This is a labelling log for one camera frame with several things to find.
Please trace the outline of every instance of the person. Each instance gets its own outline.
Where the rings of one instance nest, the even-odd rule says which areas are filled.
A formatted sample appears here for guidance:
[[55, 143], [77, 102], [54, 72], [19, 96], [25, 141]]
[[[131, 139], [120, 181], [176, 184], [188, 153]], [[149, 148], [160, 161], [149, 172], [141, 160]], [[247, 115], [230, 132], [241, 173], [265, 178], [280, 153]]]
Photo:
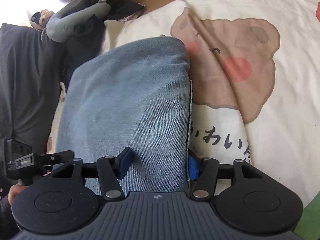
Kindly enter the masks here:
[[13, 185], [8, 195], [0, 200], [0, 240], [10, 239], [19, 232], [17, 223], [11, 213], [11, 205], [16, 195], [26, 188], [26, 186], [18, 184]]

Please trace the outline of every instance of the green fabric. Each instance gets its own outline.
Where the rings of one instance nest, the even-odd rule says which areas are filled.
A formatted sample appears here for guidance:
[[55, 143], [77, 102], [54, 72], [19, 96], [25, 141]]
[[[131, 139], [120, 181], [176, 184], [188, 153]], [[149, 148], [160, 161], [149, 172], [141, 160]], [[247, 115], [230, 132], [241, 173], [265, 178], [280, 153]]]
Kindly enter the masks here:
[[320, 239], [320, 192], [304, 208], [294, 232], [304, 240]]

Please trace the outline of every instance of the travel pillow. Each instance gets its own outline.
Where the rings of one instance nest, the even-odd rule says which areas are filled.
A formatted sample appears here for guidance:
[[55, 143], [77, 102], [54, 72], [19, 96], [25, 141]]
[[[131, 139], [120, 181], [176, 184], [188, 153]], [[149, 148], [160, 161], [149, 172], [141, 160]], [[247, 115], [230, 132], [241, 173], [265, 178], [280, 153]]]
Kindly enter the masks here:
[[104, 1], [105, 0], [66, 16], [69, 11], [72, 11], [78, 6], [81, 0], [69, 3], [50, 18], [44, 32], [53, 41], [67, 41], [68, 38], [74, 35], [76, 25], [84, 24], [86, 20], [93, 15], [95, 15], [99, 20], [104, 20], [106, 18], [111, 10], [111, 6]]

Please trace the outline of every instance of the bedsheet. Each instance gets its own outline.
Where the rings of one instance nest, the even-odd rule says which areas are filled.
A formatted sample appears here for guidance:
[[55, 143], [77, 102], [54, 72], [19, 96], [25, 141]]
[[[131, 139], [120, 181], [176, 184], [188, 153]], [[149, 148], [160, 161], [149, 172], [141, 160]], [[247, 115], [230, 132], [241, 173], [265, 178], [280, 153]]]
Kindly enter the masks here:
[[190, 56], [190, 149], [244, 159], [295, 191], [320, 189], [320, 0], [177, 0], [106, 21], [101, 53], [160, 35]]

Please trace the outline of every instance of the hand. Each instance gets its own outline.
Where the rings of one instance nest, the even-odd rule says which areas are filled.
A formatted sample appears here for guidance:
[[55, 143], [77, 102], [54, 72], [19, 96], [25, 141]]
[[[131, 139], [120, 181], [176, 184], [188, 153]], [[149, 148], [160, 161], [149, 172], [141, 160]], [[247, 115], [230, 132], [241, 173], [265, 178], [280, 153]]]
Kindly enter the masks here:
[[21, 186], [19, 184], [13, 185], [8, 194], [8, 202], [10, 205], [12, 205], [13, 199], [16, 195], [18, 195], [22, 190], [26, 189], [27, 186]]

